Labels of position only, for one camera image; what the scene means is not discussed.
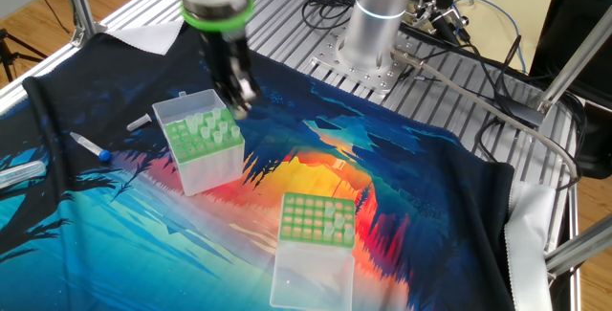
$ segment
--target white cable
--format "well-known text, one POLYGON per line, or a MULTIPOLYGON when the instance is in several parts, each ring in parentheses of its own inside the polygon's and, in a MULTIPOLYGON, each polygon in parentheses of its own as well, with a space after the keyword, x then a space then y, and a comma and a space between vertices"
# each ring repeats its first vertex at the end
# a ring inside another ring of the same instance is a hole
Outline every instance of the white cable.
POLYGON ((567 165, 569 167, 569 169, 570 169, 570 176, 571 176, 572 180, 578 178, 578 170, 576 169, 576 165, 574 164, 574 161, 572 160, 572 157, 570 157, 567 153, 565 153, 563 148, 561 148, 557 143, 555 143, 554 141, 548 139, 544 135, 536 132, 532 128, 530 128, 530 127, 522 124, 521 122, 511 118, 510 116, 504 114, 503 112, 499 111, 497 108, 495 108, 492 105, 488 104, 484 100, 479 99, 478 96, 470 93, 469 91, 464 90, 461 86, 455 84, 449 78, 447 78, 445 75, 443 75, 442 73, 438 72, 438 70, 436 70, 435 68, 429 66, 428 64, 421 63, 420 66, 424 70, 432 73, 435 77, 440 79, 444 84, 446 84, 449 88, 451 88, 452 90, 454 90, 455 92, 457 92, 461 96, 464 96, 464 97, 468 98, 469 100, 475 102, 476 104, 482 106, 487 111, 489 111, 490 113, 494 114, 496 117, 498 117, 502 121, 506 122, 507 124, 510 124, 510 125, 514 126, 516 129, 520 129, 520 130, 526 132, 527 134, 532 135, 534 138, 538 139, 541 143, 546 145, 548 148, 552 149, 556 154, 558 154, 561 157, 561 159, 563 159, 563 162, 565 162, 565 165, 567 165))

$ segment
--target mounting plate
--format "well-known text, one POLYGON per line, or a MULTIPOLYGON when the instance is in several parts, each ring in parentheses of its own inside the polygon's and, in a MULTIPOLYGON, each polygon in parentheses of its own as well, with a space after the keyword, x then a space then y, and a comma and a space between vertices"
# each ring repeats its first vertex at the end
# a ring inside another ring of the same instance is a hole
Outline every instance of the mounting plate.
MULTIPOLYGON (((393 86, 398 82, 398 77, 405 70, 405 63, 393 61, 391 67, 387 70, 359 70, 339 59, 336 47, 338 39, 338 34, 325 36, 313 50, 313 62, 377 93, 387 94, 393 89, 393 86)), ((396 38, 394 45, 402 49, 410 47, 408 40, 400 36, 396 38)))

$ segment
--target test tube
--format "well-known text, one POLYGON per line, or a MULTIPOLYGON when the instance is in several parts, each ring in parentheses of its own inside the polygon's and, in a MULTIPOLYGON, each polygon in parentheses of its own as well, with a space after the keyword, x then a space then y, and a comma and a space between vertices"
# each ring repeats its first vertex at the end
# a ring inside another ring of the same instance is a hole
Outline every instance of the test tube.
POLYGON ((235 125, 231 128, 231 136, 234 139, 238 139, 238 137, 240 136, 240 127, 235 125))
POLYGON ((215 122, 214 118, 207 118, 207 126, 208 126, 208 128, 210 128, 210 129, 214 128, 214 122, 215 122))
POLYGON ((210 138, 210 128, 202 127, 202 129, 200 129, 200 134, 202 134, 204 140, 210 138))
POLYGON ((195 123, 198 124, 198 125, 204 123, 204 114, 203 113, 195 114, 195 123))
POLYGON ((355 235, 355 230, 353 229, 353 225, 346 225, 344 229, 344 238, 351 239, 355 235))
POLYGON ((216 131, 214 132, 214 134, 212 134, 212 138, 217 144, 220 144, 221 140, 223 139, 223 134, 221 134, 221 132, 219 131, 216 131))
POLYGON ((334 211, 336 211, 336 209, 334 209, 334 205, 327 205, 325 207, 325 217, 331 217, 334 215, 334 211))
POLYGON ((332 234, 334 234, 334 226, 331 224, 325 225, 325 229, 323 230, 323 236, 325 238, 331 238, 332 234))
POLYGON ((193 115, 187 115, 187 117, 185 118, 185 122, 187 123, 187 127, 196 125, 195 117, 193 115))
POLYGON ((148 122, 151 122, 151 117, 149 116, 149 114, 144 114, 144 116, 142 116, 141 118, 129 123, 127 125, 127 130, 134 131, 148 122))
POLYGON ((228 132, 228 123, 227 122, 220 122, 219 123, 219 130, 221 131, 221 134, 225 134, 228 132))
POLYGON ((334 226, 337 229, 341 229, 342 225, 344 225, 344 218, 342 216, 337 216, 336 220, 334 220, 334 226))
POLYGON ((191 133, 191 135, 195 135, 198 133, 198 124, 194 123, 192 125, 189 126, 189 133, 191 133))

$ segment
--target green ring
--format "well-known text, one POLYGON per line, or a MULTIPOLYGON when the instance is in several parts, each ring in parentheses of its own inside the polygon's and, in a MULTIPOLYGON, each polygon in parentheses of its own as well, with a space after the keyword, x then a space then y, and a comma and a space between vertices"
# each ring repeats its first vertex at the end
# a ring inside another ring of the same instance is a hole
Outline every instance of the green ring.
POLYGON ((181 14, 185 19, 187 24, 192 27, 205 32, 215 32, 222 33, 233 31, 236 29, 244 28, 247 25, 247 22, 251 18, 253 12, 255 11, 255 2, 253 0, 249 0, 249 4, 247 4, 247 8, 242 11, 239 15, 233 17, 228 20, 221 21, 206 21, 202 19, 198 19, 191 15, 189 12, 185 10, 185 7, 181 5, 181 14))

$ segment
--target metal grid table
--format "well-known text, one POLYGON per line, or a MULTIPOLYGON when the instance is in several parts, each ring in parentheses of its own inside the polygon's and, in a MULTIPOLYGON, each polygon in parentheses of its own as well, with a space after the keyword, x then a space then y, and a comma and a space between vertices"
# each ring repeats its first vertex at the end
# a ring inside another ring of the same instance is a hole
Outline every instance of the metal grid table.
MULTIPOLYGON (((411 72, 398 82, 386 95, 375 93, 363 86, 318 66, 311 60, 320 42, 335 39, 342 28, 313 30, 301 17, 301 8, 306 0, 255 0, 255 15, 247 31, 250 48, 259 54, 284 63, 302 73, 318 78, 360 98, 369 100, 418 122, 443 127, 453 132, 461 143, 473 154, 483 157, 477 149, 475 134, 481 126, 492 119, 487 111, 471 101, 449 90, 444 84, 429 79, 423 72, 411 72)), ((132 0, 119 10, 104 18, 100 24, 109 31, 137 28, 178 20, 180 0, 132 0)), ((345 20, 343 17, 324 20, 314 9, 307 10, 310 20, 318 25, 330 26, 345 20)), ((441 49, 409 37, 406 50, 417 56, 428 56, 441 49)), ((21 81, 27 76, 44 75, 70 57, 77 48, 66 45, 55 54, 32 68, 20 79, 0 90, 0 114, 26 96, 21 81)), ((492 97, 492 88, 477 60, 449 53, 436 56, 428 62, 459 85, 487 97, 492 97)), ((489 67, 493 78, 500 71, 489 67)), ((541 91, 513 78, 506 78, 512 97, 521 102, 530 100, 541 91)), ((555 106, 539 129, 540 133, 560 143, 569 152, 576 149, 576 129, 567 109, 555 106)), ((569 182, 567 168, 560 158, 531 136, 508 125, 500 125, 483 135, 483 142, 495 159, 511 164, 515 168, 515 180, 532 184, 543 184, 558 188, 569 182)), ((570 237, 578 234, 578 211, 576 187, 559 192, 553 210, 553 223, 546 251, 553 251, 558 242, 560 222, 564 205, 569 197, 570 237)), ((579 272, 571 280, 572 309, 579 310, 579 272)))

